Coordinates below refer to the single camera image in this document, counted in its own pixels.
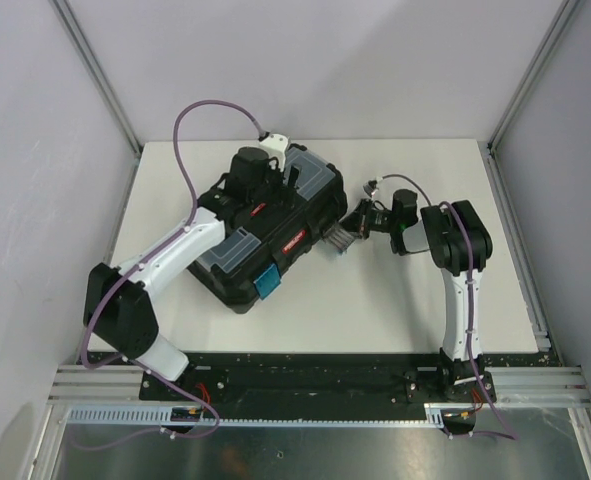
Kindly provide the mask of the black plastic toolbox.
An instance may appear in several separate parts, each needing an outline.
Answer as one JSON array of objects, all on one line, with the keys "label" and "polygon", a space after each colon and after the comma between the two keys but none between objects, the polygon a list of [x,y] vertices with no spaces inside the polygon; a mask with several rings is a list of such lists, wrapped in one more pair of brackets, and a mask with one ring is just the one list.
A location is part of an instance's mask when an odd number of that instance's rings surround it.
[{"label": "black plastic toolbox", "polygon": [[278,167],[275,158],[251,146],[240,148],[229,170],[198,199],[225,220],[226,241],[187,269],[238,314],[266,299],[347,212],[343,176],[335,165],[294,144],[286,152],[286,183],[291,167],[300,168],[291,208],[257,201],[265,170]]}]

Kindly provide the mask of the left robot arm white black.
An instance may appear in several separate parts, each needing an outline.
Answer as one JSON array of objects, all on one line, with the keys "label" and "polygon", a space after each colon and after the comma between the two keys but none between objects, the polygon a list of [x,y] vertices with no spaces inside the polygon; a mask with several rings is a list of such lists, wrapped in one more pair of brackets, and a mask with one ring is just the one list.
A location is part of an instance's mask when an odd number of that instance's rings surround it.
[{"label": "left robot arm white black", "polygon": [[160,332],[154,301],[207,251],[226,241],[226,223],[218,214],[198,204],[189,186],[192,208],[187,217],[144,252],[112,267],[104,262],[88,276],[84,304],[84,336],[80,360],[97,369],[109,360],[93,363],[88,347],[99,337],[122,357],[161,377],[161,387],[172,398],[189,397],[196,387],[189,359]]}]

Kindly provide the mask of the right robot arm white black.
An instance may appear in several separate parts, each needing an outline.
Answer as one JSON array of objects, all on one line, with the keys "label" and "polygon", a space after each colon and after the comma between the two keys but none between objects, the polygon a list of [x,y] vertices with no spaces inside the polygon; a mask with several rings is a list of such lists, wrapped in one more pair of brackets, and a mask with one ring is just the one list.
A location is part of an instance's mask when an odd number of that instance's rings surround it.
[{"label": "right robot arm white black", "polygon": [[445,295],[445,331],[439,350],[436,388],[448,401],[459,401],[473,387],[486,392],[484,355],[477,308],[480,283],[493,253],[491,236],[467,201],[417,206],[418,194],[394,192],[392,205],[379,208],[362,199],[341,222],[351,235],[366,239],[373,232],[390,238],[399,256],[428,251],[442,275]]}]

